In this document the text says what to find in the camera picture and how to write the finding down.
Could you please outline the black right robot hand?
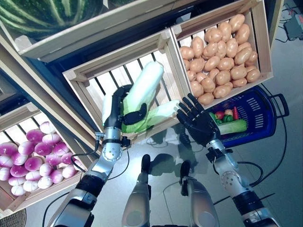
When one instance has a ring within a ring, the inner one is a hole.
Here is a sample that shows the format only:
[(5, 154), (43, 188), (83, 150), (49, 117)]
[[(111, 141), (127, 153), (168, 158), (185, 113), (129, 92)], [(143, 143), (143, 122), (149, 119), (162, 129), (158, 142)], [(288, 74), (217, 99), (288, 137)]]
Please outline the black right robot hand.
[(177, 119), (197, 144), (206, 147), (220, 137), (217, 124), (191, 93), (183, 97), (178, 105)]

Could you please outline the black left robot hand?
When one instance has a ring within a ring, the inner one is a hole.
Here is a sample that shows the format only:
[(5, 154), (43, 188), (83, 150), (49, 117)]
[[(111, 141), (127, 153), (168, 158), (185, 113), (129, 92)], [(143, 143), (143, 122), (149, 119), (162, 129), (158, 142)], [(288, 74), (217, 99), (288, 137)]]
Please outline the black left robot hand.
[(122, 124), (133, 125), (144, 119), (147, 114), (146, 103), (142, 103), (138, 110), (126, 114), (123, 113), (123, 100), (131, 88), (131, 84), (124, 85), (119, 87), (112, 95), (105, 95), (102, 110), (104, 128), (115, 127), (122, 129)]

